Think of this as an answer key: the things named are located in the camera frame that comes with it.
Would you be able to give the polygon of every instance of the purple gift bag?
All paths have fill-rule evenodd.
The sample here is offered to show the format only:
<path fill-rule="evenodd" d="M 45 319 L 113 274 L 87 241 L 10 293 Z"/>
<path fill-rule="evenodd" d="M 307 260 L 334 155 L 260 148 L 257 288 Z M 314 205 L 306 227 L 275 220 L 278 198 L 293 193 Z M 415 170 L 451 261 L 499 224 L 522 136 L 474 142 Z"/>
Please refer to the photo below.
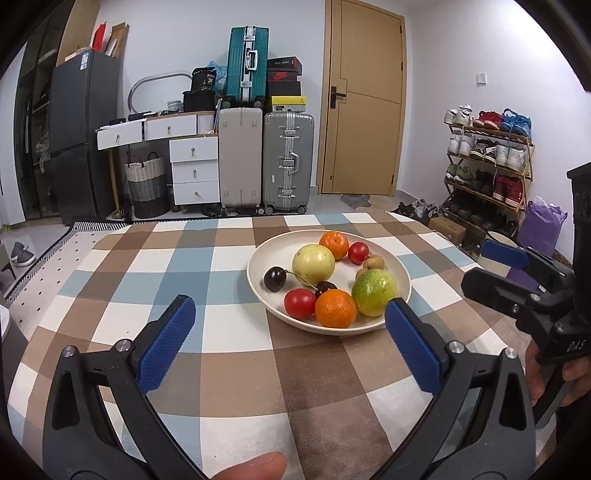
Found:
<path fill-rule="evenodd" d="M 552 257 L 560 229 L 568 215 L 560 207 L 546 204 L 540 197 L 530 200 L 525 209 L 525 219 L 519 229 L 517 241 L 524 248 L 535 248 Z M 530 290 L 538 289 L 539 284 L 523 270 L 512 268 L 507 278 Z"/>

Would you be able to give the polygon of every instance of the wooden door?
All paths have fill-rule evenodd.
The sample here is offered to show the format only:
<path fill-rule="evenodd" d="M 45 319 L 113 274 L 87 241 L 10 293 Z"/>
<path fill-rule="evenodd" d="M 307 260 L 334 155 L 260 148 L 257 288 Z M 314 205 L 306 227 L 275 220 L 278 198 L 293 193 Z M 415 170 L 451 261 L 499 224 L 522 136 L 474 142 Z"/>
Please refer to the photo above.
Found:
<path fill-rule="evenodd" d="M 322 193 L 392 194 L 404 104 L 402 19 L 332 0 Z"/>

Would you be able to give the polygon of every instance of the human hand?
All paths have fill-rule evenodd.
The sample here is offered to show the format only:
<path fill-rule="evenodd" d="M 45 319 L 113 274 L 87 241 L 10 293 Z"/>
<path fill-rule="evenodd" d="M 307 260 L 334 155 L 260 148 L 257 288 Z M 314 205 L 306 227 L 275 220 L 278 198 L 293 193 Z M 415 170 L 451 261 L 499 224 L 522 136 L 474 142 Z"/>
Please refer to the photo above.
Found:
<path fill-rule="evenodd" d="M 286 468 L 285 455 L 271 452 L 226 468 L 212 480 L 281 480 Z"/>
<path fill-rule="evenodd" d="M 540 373 L 541 366 L 535 361 L 537 353 L 538 346 L 532 339 L 525 351 L 525 381 L 530 390 L 532 405 L 537 403 L 545 389 Z M 591 390 L 591 358 L 586 356 L 566 362 L 562 369 L 562 378 L 565 382 L 574 381 L 560 404 L 561 407 L 567 407 Z"/>

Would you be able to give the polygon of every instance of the refrigerator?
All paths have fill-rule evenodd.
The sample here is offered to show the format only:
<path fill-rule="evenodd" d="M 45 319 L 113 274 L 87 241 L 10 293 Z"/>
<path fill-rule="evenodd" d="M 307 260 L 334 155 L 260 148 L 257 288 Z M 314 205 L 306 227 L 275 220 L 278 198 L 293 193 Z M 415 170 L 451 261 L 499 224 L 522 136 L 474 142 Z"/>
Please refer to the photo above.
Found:
<path fill-rule="evenodd" d="M 105 218 L 115 208 L 109 159 L 96 148 L 96 130 L 117 117 L 119 66 L 119 59 L 89 50 L 53 70 L 49 150 L 65 225 L 76 216 Z"/>

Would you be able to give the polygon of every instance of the bowl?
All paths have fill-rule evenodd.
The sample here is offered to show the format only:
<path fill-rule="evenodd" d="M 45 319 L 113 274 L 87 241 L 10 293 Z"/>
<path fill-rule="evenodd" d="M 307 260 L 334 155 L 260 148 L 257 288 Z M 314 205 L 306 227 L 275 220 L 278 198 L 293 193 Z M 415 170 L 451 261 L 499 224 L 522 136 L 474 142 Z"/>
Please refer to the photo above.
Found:
<path fill-rule="evenodd" d="M 293 275 L 287 275 L 287 281 L 284 287 L 276 293 L 267 290 L 265 287 L 263 278 L 267 270 L 275 266 L 291 270 L 291 261 L 296 252 L 304 245 L 317 244 L 326 232 L 327 230 L 289 232 L 270 238 L 259 245 L 252 254 L 246 267 L 246 276 L 252 291 L 267 310 L 277 318 L 308 332 L 320 333 L 322 335 L 351 336 L 385 327 L 384 314 L 381 314 L 379 317 L 366 317 L 359 314 L 355 322 L 346 329 L 323 327 L 316 321 L 314 316 L 309 321 L 302 322 L 290 317 L 285 312 L 283 306 L 283 298 L 290 290 L 303 288 L 301 283 Z M 384 247 L 373 243 L 371 240 L 361 236 L 351 235 L 350 233 L 341 233 L 347 238 L 349 245 L 355 242 L 363 242 L 367 244 L 369 252 L 372 255 L 380 255 L 384 259 L 386 270 L 396 279 L 400 297 L 408 302 L 412 287 L 410 275 L 408 275 L 408 271 L 402 262 Z M 353 284 L 355 283 L 355 274 L 360 269 L 360 265 L 353 265 L 347 257 L 344 257 L 342 260 L 336 262 L 335 271 L 329 281 L 339 289 L 351 293 L 351 289 L 353 289 Z"/>

